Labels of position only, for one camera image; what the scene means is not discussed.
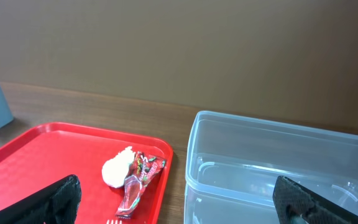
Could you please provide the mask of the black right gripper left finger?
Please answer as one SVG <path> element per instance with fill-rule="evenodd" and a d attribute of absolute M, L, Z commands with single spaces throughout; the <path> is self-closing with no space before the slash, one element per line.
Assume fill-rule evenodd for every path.
<path fill-rule="evenodd" d="M 0 224 L 74 224 L 81 194 L 79 178 L 68 175 L 0 210 Z"/>

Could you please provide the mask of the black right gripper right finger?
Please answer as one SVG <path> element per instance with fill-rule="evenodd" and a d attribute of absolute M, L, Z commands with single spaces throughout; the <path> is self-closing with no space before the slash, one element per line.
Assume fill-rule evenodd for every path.
<path fill-rule="evenodd" d="M 273 204 L 280 224 L 358 224 L 358 215 L 285 176 L 278 176 Z"/>

